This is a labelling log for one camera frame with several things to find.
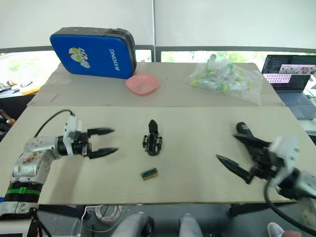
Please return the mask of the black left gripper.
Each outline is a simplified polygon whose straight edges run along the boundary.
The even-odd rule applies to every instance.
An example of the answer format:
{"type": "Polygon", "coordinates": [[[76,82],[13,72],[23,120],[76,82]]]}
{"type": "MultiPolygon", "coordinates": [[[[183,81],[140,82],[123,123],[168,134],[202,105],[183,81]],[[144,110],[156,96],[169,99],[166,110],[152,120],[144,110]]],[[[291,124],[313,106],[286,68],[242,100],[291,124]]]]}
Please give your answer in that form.
{"type": "Polygon", "coordinates": [[[87,132],[77,133],[72,143],[72,151],[74,155],[82,155],[83,157],[89,157],[89,159],[101,158],[118,151],[118,148],[101,148],[97,151],[92,151],[89,138],[92,135],[106,135],[114,132],[115,130],[107,127],[91,128],[87,132]]]}

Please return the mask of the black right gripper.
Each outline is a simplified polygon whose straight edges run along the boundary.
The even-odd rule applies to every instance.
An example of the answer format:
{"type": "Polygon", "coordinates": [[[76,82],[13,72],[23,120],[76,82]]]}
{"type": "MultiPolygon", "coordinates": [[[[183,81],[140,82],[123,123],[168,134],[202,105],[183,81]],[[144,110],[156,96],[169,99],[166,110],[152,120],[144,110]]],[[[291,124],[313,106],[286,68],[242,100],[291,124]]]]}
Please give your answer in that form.
{"type": "Polygon", "coordinates": [[[253,160],[253,166],[247,171],[235,161],[216,155],[218,160],[232,173],[242,178],[246,184],[250,184],[254,177],[260,179],[275,178],[280,170],[279,162],[273,161],[269,155],[269,147],[272,142],[267,142],[248,134],[233,134],[233,136],[249,146],[249,154],[253,160]]]}

